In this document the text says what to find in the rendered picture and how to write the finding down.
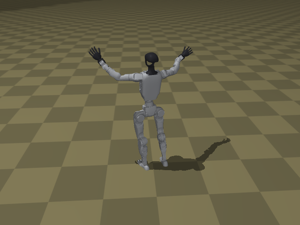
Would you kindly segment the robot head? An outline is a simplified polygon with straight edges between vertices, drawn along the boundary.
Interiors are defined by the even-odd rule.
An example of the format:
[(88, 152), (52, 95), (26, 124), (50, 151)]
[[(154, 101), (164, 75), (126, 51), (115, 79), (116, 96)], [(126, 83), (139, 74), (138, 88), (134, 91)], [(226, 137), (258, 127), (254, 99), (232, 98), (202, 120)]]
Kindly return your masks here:
[[(148, 65), (147, 61), (151, 62), (152, 64)], [(146, 72), (146, 74), (148, 74), (148, 75), (157, 75), (158, 72), (155, 71), (155, 69), (154, 69), (154, 63), (155, 62), (158, 62), (158, 56), (155, 53), (150, 52), (150, 53), (147, 53), (145, 55), (145, 64), (146, 64), (146, 66), (148, 66), (148, 71)]]

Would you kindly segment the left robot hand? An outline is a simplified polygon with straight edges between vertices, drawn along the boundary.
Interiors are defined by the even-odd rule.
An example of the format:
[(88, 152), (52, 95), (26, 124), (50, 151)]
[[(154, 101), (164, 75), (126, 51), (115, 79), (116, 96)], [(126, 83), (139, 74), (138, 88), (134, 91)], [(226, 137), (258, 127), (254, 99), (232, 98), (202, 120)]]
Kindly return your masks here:
[[(98, 60), (98, 63), (101, 61), (101, 60), (103, 60), (104, 61), (104, 59), (103, 58), (101, 58), (101, 55), (100, 55), (100, 48), (98, 48), (98, 50), (99, 50), (99, 52), (97, 52), (97, 50), (96, 50), (96, 48), (94, 47), (94, 49), (95, 49), (95, 51), (93, 50), (93, 48), (92, 48), (92, 50), (93, 50), (93, 52), (92, 52), (92, 50), (90, 49), (90, 51), (91, 51), (91, 53), (93, 54), (91, 54), (90, 52), (89, 52), (89, 54), (95, 59), (95, 60)], [(104, 63), (106, 63), (105, 61), (104, 61)], [(100, 64), (99, 64), (100, 65)]]

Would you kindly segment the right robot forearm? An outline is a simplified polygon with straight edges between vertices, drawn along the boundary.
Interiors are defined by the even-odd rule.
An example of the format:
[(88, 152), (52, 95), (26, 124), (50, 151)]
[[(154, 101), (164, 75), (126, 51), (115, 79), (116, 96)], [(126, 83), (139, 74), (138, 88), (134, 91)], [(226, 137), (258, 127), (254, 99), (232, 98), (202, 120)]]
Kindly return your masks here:
[(180, 68), (180, 62), (181, 62), (182, 59), (183, 59), (183, 56), (182, 56), (182, 55), (179, 56), (179, 57), (177, 57), (177, 58), (175, 59), (175, 62), (174, 62), (174, 65), (173, 65), (174, 71), (175, 71), (175, 72), (178, 72), (178, 70), (179, 70), (179, 68)]

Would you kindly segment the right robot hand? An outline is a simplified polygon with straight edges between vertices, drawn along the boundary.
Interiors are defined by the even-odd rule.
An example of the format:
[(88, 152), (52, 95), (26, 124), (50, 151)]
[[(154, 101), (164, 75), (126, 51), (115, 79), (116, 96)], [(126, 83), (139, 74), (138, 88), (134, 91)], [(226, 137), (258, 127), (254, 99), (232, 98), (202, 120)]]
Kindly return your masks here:
[[(183, 59), (184, 59), (185, 57), (189, 56), (191, 53), (193, 53), (193, 52), (191, 52), (192, 50), (190, 50), (191, 48), (188, 47), (189, 49), (187, 48), (186, 50), (185, 50), (185, 48), (186, 48), (186, 47), (184, 47), (184, 50), (183, 50), (182, 54), (179, 55), (179, 56), (182, 55), (182, 56), (183, 56)], [(190, 51), (189, 51), (189, 50), (190, 50)], [(189, 52), (191, 52), (191, 53), (189, 53)], [(179, 56), (178, 56), (178, 57), (179, 57)], [(183, 59), (182, 59), (182, 60), (183, 60)]]

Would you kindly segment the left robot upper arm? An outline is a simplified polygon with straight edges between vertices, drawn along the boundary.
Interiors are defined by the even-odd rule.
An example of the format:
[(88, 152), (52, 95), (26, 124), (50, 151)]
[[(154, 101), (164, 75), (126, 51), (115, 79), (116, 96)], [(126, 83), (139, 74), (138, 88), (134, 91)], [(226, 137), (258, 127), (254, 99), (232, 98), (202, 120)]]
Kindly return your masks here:
[[(120, 73), (119, 73), (120, 74)], [(133, 74), (125, 74), (121, 75), (119, 79), (115, 79), (117, 81), (133, 81), (133, 82), (140, 82), (143, 79), (143, 75), (140, 73), (133, 73)]]

